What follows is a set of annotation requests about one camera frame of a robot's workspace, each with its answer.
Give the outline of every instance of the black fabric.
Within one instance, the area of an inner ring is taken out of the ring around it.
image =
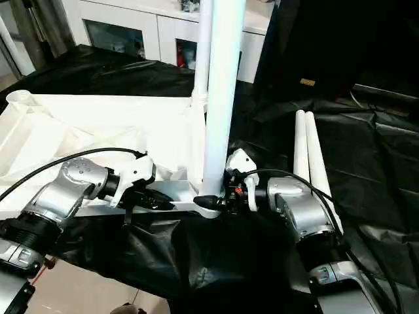
[[[1,93],[187,97],[193,72],[79,46]],[[419,126],[390,113],[360,111],[320,99],[253,100],[239,82],[230,133],[258,167],[292,169],[295,111],[313,110],[333,197],[361,225],[399,283],[405,311],[419,313]],[[354,252],[382,274],[342,219]],[[54,254],[170,300],[173,313],[310,313],[307,296],[287,289],[287,234],[270,217],[134,215],[75,218]]]

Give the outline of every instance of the white tube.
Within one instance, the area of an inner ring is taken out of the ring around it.
[[[323,154],[321,153],[316,121],[314,120],[314,115],[311,112],[306,113],[305,117],[307,130],[308,162],[310,164],[310,177],[312,184],[315,188],[331,196],[329,181],[327,180],[326,167],[323,161]],[[336,222],[338,223],[340,231],[343,233],[342,223],[339,219],[339,216],[336,214],[335,206],[333,206],[332,202],[330,201],[327,201],[327,203],[329,204],[333,215],[336,218]]]
[[[245,9],[246,0],[214,1],[204,184],[201,194],[214,195],[221,191]]]
[[[196,47],[196,68],[194,94],[208,94],[208,73],[210,69],[211,32],[213,0],[201,0],[199,39]]]
[[[7,30],[6,24],[4,23],[3,19],[0,16],[0,36],[5,42],[5,45],[7,49],[9,50],[13,61],[15,62],[16,66],[19,69],[19,72],[21,72],[22,75],[28,75],[32,72],[34,72],[35,68],[33,67],[33,64],[29,64],[28,62],[25,62],[22,58],[22,56],[19,53],[19,50],[17,49],[16,45],[13,42],[12,37],[10,36],[9,31]]]
[[[294,174],[310,182],[306,119],[303,110],[295,113]]]

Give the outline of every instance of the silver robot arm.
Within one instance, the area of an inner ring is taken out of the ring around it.
[[[83,200],[95,198],[119,202],[133,182],[151,182],[153,162],[148,156],[130,165],[131,175],[101,167],[86,158],[65,162],[57,178],[48,183],[24,207],[18,218],[6,221],[0,238],[0,314],[21,314],[35,292],[27,279],[44,264]]]
[[[225,196],[198,196],[194,201],[203,207],[240,213],[268,207],[287,226],[295,240],[302,265],[309,278],[308,286],[324,314],[382,314],[361,272],[338,240],[323,204],[305,184],[292,177],[270,178],[257,187],[256,165],[242,150],[227,160],[230,180]]]

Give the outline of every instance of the small label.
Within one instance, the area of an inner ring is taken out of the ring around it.
[[[315,83],[316,82],[314,80],[308,80],[307,78],[302,78],[300,80],[300,84],[304,84],[304,85],[307,85],[307,86],[314,86]]]

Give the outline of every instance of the floor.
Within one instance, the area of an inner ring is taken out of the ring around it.
[[[109,314],[127,302],[147,314],[169,314],[167,302],[59,260],[34,283],[27,314]]]

